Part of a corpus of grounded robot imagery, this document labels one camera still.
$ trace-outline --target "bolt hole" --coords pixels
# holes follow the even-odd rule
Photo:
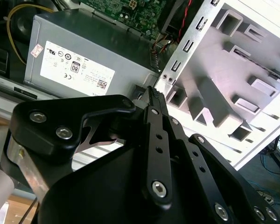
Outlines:
[[[158,139],[162,140],[162,136],[160,136],[159,134],[156,135]]]
[[[199,167],[200,171],[205,173],[205,169],[203,167]]]
[[[163,150],[160,147],[155,148],[155,150],[157,150],[158,153],[163,153]]]

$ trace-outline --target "hex bolt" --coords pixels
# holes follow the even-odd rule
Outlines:
[[[268,215],[269,215],[274,221],[277,221],[277,217],[276,217],[275,213],[273,213],[273,211],[270,210],[268,207],[266,208],[266,212],[268,213]]]
[[[222,205],[220,205],[218,203],[215,203],[215,210],[216,210],[216,213],[220,216],[221,219],[223,219],[224,221],[228,220],[228,213],[223,208]]]
[[[43,123],[47,120],[46,115],[42,112],[32,112],[29,117],[35,123]]]
[[[262,212],[258,208],[254,207],[254,211],[262,221],[265,220],[265,216],[262,214]]]
[[[204,142],[205,142],[204,139],[203,139],[202,137],[198,136],[197,138],[198,138],[198,140],[199,140],[201,143],[204,143]]]
[[[166,196],[166,193],[167,193],[166,187],[161,182],[159,182],[159,181],[153,182],[152,188],[153,188],[154,193],[158,197],[165,197]]]
[[[155,109],[152,109],[151,110],[154,114],[159,114],[159,112],[157,111],[157,110],[155,110]]]
[[[59,127],[56,130],[56,135],[61,139],[67,140],[73,136],[73,133],[67,127]]]
[[[172,122],[173,122],[174,124],[176,124],[176,125],[179,125],[178,120],[176,120],[175,118],[172,118]]]

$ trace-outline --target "power supply label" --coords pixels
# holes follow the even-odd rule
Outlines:
[[[41,76],[89,96],[106,95],[115,71],[47,41]]]

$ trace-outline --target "barcode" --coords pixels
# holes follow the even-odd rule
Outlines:
[[[101,88],[102,90],[105,90],[107,87],[107,82],[103,81],[103,80],[99,80],[97,83],[97,87]]]

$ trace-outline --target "motherboard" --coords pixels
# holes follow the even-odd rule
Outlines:
[[[159,34],[157,21],[166,4],[166,0],[81,0],[81,2],[151,39],[156,39]]]

